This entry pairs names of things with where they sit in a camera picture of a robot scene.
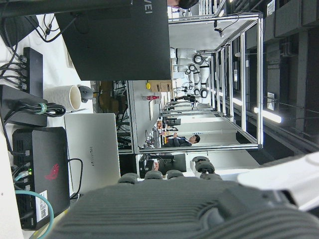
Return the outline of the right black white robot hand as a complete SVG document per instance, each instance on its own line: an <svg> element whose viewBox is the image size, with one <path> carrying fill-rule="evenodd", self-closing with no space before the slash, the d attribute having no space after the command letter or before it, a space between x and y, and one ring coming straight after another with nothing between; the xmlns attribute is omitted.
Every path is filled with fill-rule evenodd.
<svg viewBox="0 0 319 239"><path fill-rule="evenodd" d="M218 175L205 156L193 177L150 171L85 194L51 239L316 239L319 154L286 157Z"/></svg>

